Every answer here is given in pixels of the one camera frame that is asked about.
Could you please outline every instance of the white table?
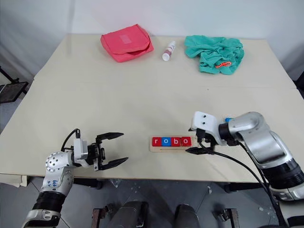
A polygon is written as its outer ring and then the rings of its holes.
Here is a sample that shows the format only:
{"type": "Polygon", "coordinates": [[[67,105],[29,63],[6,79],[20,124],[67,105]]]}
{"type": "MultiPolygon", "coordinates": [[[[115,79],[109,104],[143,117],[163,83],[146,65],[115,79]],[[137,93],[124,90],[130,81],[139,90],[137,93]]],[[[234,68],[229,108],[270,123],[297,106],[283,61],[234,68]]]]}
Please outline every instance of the white table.
{"type": "MultiPolygon", "coordinates": [[[[103,146],[108,161],[129,160],[106,171],[78,168],[76,177],[255,182],[221,157],[149,151],[151,136],[193,135],[188,128],[195,111],[218,118],[262,113],[304,167],[304,100],[265,41],[242,40],[244,61],[226,76],[199,73],[197,60],[184,55],[182,39],[174,39],[178,46],[169,62],[160,55],[173,38],[154,37],[154,52],[125,63],[105,53],[99,36],[73,35],[70,54],[64,40],[0,135],[0,173],[45,175],[46,157],[77,127],[89,143],[101,133],[125,133],[103,146]]],[[[254,169],[241,148],[216,149],[254,169]]]]}

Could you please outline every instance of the orange clip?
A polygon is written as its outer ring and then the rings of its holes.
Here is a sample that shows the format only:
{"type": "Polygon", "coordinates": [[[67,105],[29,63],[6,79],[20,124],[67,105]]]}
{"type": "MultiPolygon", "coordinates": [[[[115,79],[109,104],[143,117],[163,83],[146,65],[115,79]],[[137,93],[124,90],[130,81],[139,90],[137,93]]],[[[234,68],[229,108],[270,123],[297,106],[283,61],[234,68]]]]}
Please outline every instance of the orange clip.
{"type": "Polygon", "coordinates": [[[228,67],[228,66],[231,66],[231,62],[228,61],[228,62],[222,62],[220,65],[218,66],[215,66],[215,68],[220,68],[220,67],[228,67]]]}

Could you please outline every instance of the red pouch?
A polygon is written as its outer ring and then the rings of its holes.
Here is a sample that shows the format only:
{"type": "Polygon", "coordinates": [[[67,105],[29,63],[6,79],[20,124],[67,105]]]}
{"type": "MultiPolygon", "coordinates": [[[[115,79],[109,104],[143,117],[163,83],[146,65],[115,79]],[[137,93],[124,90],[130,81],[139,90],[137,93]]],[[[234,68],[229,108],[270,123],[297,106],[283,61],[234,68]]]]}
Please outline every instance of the red pouch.
{"type": "Polygon", "coordinates": [[[102,35],[100,41],[117,62],[138,58],[154,50],[148,33],[138,24],[102,35]]]}

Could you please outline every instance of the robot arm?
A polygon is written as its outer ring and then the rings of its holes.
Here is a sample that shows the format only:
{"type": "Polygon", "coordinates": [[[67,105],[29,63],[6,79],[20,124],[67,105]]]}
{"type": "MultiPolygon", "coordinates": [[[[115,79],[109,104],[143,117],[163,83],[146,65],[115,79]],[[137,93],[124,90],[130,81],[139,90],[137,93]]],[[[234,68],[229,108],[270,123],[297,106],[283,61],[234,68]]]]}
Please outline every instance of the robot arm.
{"type": "MultiPolygon", "coordinates": [[[[236,146],[244,142],[249,156],[268,180],[271,194],[281,201],[282,211],[285,213],[287,208],[290,212],[288,208],[292,202],[304,207],[304,174],[282,139],[270,130],[260,113],[249,112],[219,124],[216,117],[196,112],[190,130],[197,132],[198,141],[211,143],[209,149],[212,150],[215,145],[236,146]]],[[[299,215],[303,212],[294,214],[298,218],[299,215]]]]}
{"type": "Polygon", "coordinates": [[[46,175],[33,209],[28,213],[22,227],[55,227],[60,220],[62,205],[74,181],[73,169],[94,165],[94,170],[106,170],[120,165],[128,158],[110,161],[103,165],[105,150],[101,148],[102,140],[114,139],[122,133],[106,133],[96,137],[95,143],[87,146],[86,141],[80,139],[80,130],[75,129],[65,140],[61,151],[48,156],[46,175]],[[64,148],[69,137],[75,133],[74,146],[64,148]]]}

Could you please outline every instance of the green cloth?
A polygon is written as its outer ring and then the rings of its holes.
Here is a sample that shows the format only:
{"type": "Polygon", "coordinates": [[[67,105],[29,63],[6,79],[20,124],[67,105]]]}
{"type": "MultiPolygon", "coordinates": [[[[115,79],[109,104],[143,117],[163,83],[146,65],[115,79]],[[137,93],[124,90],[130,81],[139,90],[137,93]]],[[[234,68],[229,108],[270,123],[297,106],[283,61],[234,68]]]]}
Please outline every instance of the green cloth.
{"type": "Polygon", "coordinates": [[[185,39],[186,55],[190,58],[200,57],[200,72],[231,75],[244,57],[243,45],[238,39],[225,37],[189,36],[185,39]],[[223,62],[230,66],[215,68],[223,62]]]}

